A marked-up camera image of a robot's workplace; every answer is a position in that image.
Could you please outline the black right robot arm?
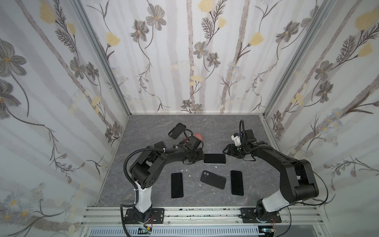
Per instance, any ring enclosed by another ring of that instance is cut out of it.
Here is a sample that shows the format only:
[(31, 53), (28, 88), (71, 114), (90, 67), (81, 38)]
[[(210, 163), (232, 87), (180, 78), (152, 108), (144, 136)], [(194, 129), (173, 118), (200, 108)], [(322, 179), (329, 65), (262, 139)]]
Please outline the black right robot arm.
[(258, 141), (251, 129), (235, 133), (234, 141), (227, 145), (223, 154), (238, 159), (251, 155), (273, 166), (279, 173), (279, 190), (257, 201), (253, 216), (261, 223), (273, 220), (282, 209), (297, 201), (319, 195), (315, 173), (310, 162), (296, 160), (274, 149), (264, 141)]

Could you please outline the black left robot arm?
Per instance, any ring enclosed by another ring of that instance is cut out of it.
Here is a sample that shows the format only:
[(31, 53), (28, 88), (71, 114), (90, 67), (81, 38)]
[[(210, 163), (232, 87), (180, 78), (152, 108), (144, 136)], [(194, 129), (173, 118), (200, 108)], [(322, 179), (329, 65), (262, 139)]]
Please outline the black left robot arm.
[(203, 142), (190, 136), (172, 149), (149, 146), (132, 152), (124, 161), (123, 173), (133, 185), (135, 201), (130, 207), (133, 219), (146, 223), (152, 219), (152, 186), (163, 168), (174, 162), (192, 165), (204, 159)]

